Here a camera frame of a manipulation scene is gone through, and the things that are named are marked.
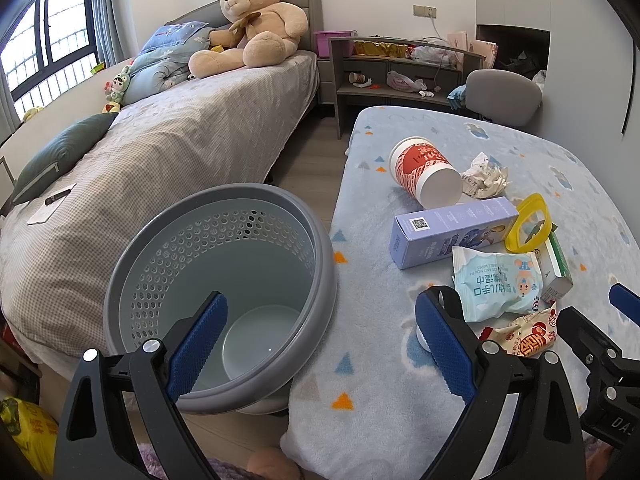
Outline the person's hand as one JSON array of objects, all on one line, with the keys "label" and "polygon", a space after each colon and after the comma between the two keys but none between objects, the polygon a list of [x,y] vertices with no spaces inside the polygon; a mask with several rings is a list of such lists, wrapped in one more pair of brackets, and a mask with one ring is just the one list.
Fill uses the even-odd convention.
[{"label": "person's hand", "polygon": [[246,469],[252,474],[273,480],[300,480],[304,478],[300,467],[280,448],[262,448],[250,456]]}]

